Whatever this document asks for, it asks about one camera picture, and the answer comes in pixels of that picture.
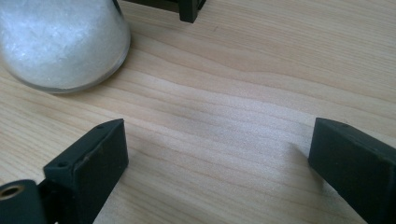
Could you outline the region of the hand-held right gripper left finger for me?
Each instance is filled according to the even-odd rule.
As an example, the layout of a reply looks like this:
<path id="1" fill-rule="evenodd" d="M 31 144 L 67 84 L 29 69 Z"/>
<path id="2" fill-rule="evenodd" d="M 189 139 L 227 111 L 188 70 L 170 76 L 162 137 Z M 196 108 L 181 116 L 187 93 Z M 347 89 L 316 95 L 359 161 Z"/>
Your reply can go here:
<path id="1" fill-rule="evenodd" d="M 92 128 L 44 167 L 39 191 L 49 222 L 92 224 L 128 163 L 123 119 Z"/>

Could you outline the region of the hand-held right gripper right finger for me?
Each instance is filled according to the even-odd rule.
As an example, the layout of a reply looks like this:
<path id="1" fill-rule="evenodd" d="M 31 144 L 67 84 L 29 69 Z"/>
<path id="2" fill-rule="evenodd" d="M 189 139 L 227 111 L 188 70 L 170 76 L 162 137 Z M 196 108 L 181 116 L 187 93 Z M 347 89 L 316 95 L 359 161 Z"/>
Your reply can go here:
<path id="1" fill-rule="evenodd" d="M 317 118 L 308 163 L 368 224 L 396 224 L 396 148 Z"/>

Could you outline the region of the black two-tier metal rack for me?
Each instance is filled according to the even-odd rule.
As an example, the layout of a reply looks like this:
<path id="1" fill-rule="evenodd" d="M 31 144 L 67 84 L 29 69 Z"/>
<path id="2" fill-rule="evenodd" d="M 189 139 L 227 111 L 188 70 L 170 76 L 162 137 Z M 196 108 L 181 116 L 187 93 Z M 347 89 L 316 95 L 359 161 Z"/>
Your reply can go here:
<path id="1" fill-rule="evenodd" d="M 179 19 L 194 23 L 206 0 L 124 0 L 127 2 L 176 12 Z"/>

